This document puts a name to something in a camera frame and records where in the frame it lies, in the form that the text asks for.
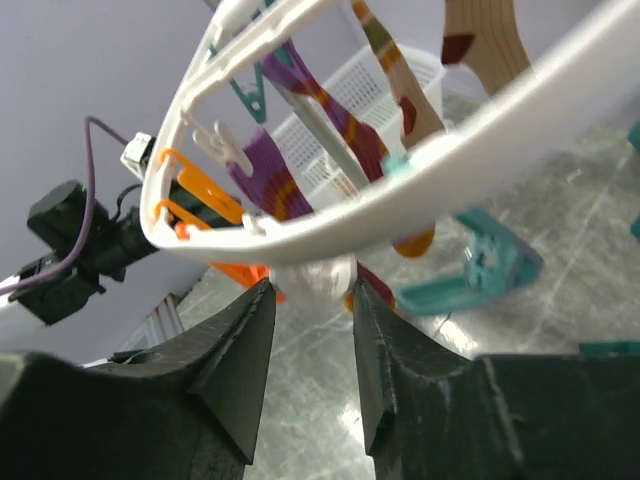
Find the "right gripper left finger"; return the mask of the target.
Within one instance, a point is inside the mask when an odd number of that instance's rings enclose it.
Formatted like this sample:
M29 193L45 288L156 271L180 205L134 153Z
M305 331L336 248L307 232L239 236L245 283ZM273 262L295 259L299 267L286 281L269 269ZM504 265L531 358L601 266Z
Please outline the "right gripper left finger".
M184 333L91 368L1 356L5 479L240 479L254 458L275 326L261 281Z

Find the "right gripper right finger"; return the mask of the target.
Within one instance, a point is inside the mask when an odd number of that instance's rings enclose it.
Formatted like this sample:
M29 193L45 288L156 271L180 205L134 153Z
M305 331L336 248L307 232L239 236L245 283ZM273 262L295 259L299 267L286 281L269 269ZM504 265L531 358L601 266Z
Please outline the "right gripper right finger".
M379 479L635 479L634 354L455 354L366 282L353 334L366 453Z

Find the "purple orange striped sock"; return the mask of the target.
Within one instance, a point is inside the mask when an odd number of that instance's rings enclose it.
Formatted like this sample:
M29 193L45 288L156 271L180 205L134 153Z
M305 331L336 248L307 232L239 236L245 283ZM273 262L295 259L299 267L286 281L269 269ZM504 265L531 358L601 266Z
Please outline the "purple orange striped sock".
M280 222L314 212L266 130L259 130L243 151L253 174L247 175L237 163L229 163L227 172L254 205Z

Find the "maroon orange striped sock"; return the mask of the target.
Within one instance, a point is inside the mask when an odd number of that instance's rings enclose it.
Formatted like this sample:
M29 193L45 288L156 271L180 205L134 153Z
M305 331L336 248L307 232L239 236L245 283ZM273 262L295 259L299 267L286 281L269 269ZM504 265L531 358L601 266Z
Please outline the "maroon orange striped sock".
M440 116L425 96L403 53L383 24L363 0L351 0L351 9L389 82L394 101L402 111L401 141L410 150L444 129Z

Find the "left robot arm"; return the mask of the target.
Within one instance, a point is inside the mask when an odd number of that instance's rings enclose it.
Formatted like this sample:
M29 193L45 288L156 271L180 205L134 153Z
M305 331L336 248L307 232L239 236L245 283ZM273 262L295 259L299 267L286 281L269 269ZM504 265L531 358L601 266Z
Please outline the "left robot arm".
M8 299L50 326L81 310L94 294L105 293L100 284L102 276L123 282L127 267L156 251L142 233L138 208L121 214L125 196L140 187L135 184L121 192L114 216L96 203L88 238L71 266L48 280L11 293ZM70 180L31 207L27 226L51 252L25 265L18 272L21 280L56 265L70 253L79 236L85 203L85 187Z

